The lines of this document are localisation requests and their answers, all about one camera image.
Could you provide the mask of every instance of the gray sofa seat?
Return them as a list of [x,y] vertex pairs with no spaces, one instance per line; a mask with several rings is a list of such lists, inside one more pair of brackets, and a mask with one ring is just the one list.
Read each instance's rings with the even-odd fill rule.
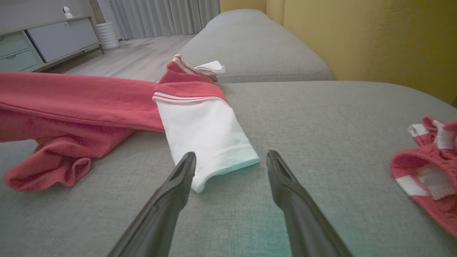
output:
[[[170,256],[291,256],[265,164],[277,150],[354,256],[455,256],[447,234],[392,179],[389,162],[417,147],[406,128],[457,110],[411,88],[374,82],[221,85],[260,164],[191,192]],[[0,144],[0,172],[33,152]],[[139,131],[74,187],[14,192],[0,185],[0,256],[103,257],[173,169],[164,134]]]
[[253,9],[219,14],[178,53],[194,66],[218,60],[224,83],[333,79],[306,44]]

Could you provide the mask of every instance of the floor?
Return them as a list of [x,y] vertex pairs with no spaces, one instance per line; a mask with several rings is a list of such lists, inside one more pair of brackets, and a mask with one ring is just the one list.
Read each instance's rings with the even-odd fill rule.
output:
[[97,51],[53,69],[53,73],[158,81],[174,55],[193,35],[121,41],[121,47]]

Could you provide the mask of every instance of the curtain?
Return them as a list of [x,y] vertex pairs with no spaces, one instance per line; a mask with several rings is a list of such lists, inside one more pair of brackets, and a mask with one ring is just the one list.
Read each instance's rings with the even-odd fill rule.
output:
[[109,0],[123,39],[199,33],[220,13],[219,0]]

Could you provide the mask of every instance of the light green drawer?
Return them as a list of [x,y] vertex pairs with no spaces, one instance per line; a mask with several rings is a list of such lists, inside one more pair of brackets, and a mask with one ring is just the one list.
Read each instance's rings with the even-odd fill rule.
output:
[[22,71],[38,64],[30,50],[0,58],[0,71]]
[[22,32],[0,36],[0,58],[27,48],[28,46]]

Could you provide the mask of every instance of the cabinet top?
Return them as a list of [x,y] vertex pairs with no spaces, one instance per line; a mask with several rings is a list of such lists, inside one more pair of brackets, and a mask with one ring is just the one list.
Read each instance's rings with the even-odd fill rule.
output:
[[34,24],[34,25],[30,25],[30,26],[27,26],[27,27],[24,27],[24,28],[21,28],[21,29],[15,29],[15,30],[11,30],[11,31],[2,32],[0,37],[4,36],[6,34],[12,34],[12,33],[20,32],[20,31],[31,29],[31,28],[35,28],[35,27],[46,26],[46,25],[50,25],[50,24],[54,24],[54,23],[61,23],[61,22],[64,22],[64,21],[74,21],[74,20],[79,20],[79,19],[84,19],[84,18],[92,18],[92,16],[91,15],[86,15],[86,16],[73,17],[71,19],[62,19],[60,21],[52,21],[52,22],[47,22],[47,23]]

